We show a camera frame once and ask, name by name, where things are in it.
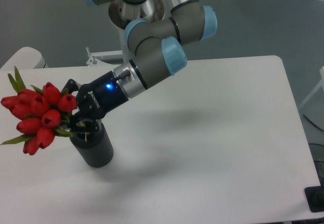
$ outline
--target black cylinder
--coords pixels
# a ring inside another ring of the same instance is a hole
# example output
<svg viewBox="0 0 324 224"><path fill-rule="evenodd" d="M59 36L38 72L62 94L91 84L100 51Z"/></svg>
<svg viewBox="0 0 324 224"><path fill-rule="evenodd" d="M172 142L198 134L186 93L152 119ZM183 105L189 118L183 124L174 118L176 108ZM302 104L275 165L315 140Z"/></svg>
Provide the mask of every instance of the black cylinder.
<svg viewBox="0 0 324 224"><path fill-rule="evenodd" d="M324 192L323 190L314 192L311 196L312 204L316 207L324 207Z"/></svg>
<svg viewBox="0 0 324 224"><path fill-rule="evenodd" d="M87 141L85 141L84 134L76 132L73 133L73 137L70 140L91 167L103 167L112 159L113 148L103 124L101 124L99 132L87 136Z"/></svg>

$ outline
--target black cable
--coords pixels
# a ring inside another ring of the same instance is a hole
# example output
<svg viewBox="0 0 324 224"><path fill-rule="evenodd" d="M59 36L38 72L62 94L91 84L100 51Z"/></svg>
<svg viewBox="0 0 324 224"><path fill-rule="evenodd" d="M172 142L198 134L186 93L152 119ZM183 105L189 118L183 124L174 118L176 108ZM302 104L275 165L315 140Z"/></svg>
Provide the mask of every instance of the black cable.
<svg viewBox="0 0 324 224"><path fill-rule="evenodd" d="M314 162L324 163L324 161L321 160L314 160Z"/></svg>
<svg viewBox="0 0 324 224"><path fill-rule="evenodd" d="M122 79L125 79L126 77L129 77L131 75L131 72L127 69L123 72L121 72L116 78L115 80L122 80Z"/></svg>
<svg viewBox="0 0 324 224"><path fill-rule="evenodd" d="M321 129L319 126L317 126L316 124L314 124L308 117L306 117L306 115L303 114L303 116L305 117L305 119L311 124L313 125L316 129L324 132L324 129Z"/></svg>
<svg viewBox="0 0 324 224"><path fill-rule="evenodd" d="M319 146L323 146L324 147L324 145L323 144L317 144L317 143L308 143L309 145L319 145Z"/></svg>

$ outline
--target black object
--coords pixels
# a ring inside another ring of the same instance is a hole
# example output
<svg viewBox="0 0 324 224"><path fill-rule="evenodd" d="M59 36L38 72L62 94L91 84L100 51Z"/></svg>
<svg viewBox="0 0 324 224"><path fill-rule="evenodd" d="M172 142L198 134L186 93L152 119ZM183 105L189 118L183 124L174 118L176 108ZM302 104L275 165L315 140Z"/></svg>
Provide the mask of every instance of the black object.
<svg viewBox="0 0 324 224"><path fill-rule="evenodd" d="M103 124L101 130L87 135L87 141L85 135L80 132L74 132L70 140L91 167L103 167L112 159L113 148Z"/></svg>
<svg viewBox="0 0 324 224"><path fill-rule="evenodd" d="M324 218L311 219L311 220L296 220L292 221L292 224L321 224L324 222Z"/></svg>
<svg viewBox="0 0 324 224"><path fill-rule="evenodd" d="M305 195L311 212L324 211L324 187L307 187L305 188Z"/></svg>
<svg viewBox="0 0 324 224"><path fill-rule="evenodd" d="M77 91L78 90L77 83L73 79L69 79L66 82L66 84L63 87L63 90L62 91L64 91L64 89L66 89L66 88L69 90L69 93L72 93L73 91Z"/></svg>
<svg viewBox="0 0 324 224"><path fill-rule="evenodd" d="M182 6L185 6L187 4L190 4L190 3L195 3L195 2L199 2L199 0L188 0L186 2L183 2L181 4L178 4L177 6L174 6L172 9L171 9L171 14L178 8L182 7Z"/></svg>
<svg viewBox="0 0 324 224"><path fill-rule="evenodd" d="M71 124L71 132L73 133L98 133L100 131L100 127L97 121L92 119L80 119L81 124Z"/></svg>
<svg viewBox="0 0 324 224"><path fill-rule="evenodd" d="M128 69L126 69L125 71L121 72L115 79L118 81L125 79L126 77L129 77L131 75L131 72Z"/></svg>
<svg viewBox="0 0 324 224"><path fill-rule="evenodd" d="M102 119L109 111L127 102L128 97L110 71L91 83L82 85L76 100L79 112L72 117L75 123L79 118Z"/></svg>
<svg viewBox="0 0 324 224"><path fill-rule="evenodd" d="M142 39L142 40L137 44L137 46L136 46L136 48L135 48L135 52L134 52L134 55L135 55L135 56L137 55L137 50L138 50L138 48L140 47L140 45L141 45L143 42L145 42L146 40L149 40L149 39L151 39L151 38L157 38L157 39L160 39L159 37L157 37L157 36L155 36L155 35L150 35L150 36L148 36L148 37Z"/></svg>
<svg viewBox="0 0 324 224"><path fill-rule="evenodd" d="M174 20L174 18L172 16L169 19L171 20L171 22L173 24L173 27L174 27L174 30L176 31L177 40L178 40L179 44L181 44L181 35L180 35L178 24L177 24L177 22Z"/></svg>

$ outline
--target red tulip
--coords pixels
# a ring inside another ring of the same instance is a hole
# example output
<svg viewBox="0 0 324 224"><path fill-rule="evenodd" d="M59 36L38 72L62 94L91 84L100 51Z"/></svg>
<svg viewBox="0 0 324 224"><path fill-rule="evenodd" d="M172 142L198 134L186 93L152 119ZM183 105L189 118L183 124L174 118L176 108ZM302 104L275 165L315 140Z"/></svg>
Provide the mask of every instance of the red tulip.
<svg viewBox="0 0 324 224"><path fill-rule="evenodd" d="M23 134L35 134L41 127L39 118L25 119L17 124L17 130Z"/></svg>
<svg viewBox="0 0 324 224"><path fill-rule="evenodd" d="M51 82L43 86L43 95L49 101L50 105L59 103L61 92Z"/></svg>
<svg viewBox="0 0 324 224"><path fill-rule="evenodd" d="M39 142L37 140L37 137L34 137L33 139L25 142L24 149L22 151L25 154L29 153L32 156L37 152L38 149L39 149Z"/></svg>
<svg viewBox="0 0 324 224"><path fill-rule="evenodd" d="M11 110L14 105L20 104L18 96L7 96L1 99L1 105Z"/></svg>
<svg viewBox="0 0 324 224"><path fill-rule="evenodd" d="M30 104L31 100L36 95L41 95L41 94L39 94L38 92L32 91L32 90L29 90L29 89L22 89L21 92L18 93L18 98L21 101L21 103Z"/></svg>
<svg viewBox="0 0 324 224"><path fill-rule="evenodd" d="M50 109L49 101L40 94L33 97L30 106L32 113L39 117Z"/></svg>
<svg viewBox="0 0 324 224"><path fill-rule="evenodd" d="M40 128L37 131L37 140L39 142L39 146L42 149L48 147L54 140L55 134L52 129L49 128Z"/></svg>
<svg viewBox="0 0 324 224"><path fill-rule="evenodd" d="M32 114L31 107L27 104L17 104L10 110L10 112L13 116L19 118L20 120L27 119L25 118L26 114Z"/></svg>
<svg viewBox="0 0 324 224"><path fill-rule="evenodd" d="M71 94L62 96L59 101L59 108L61 111L73 111L76 109L76 98Z"/></svg>
<svg viewBox="0 0 324 224"><path fill-rule="evenodd" d="M55 128L59 126L61 122L61 114L55 110L51 109L42 116L42 124L46 128Z"/></svg>

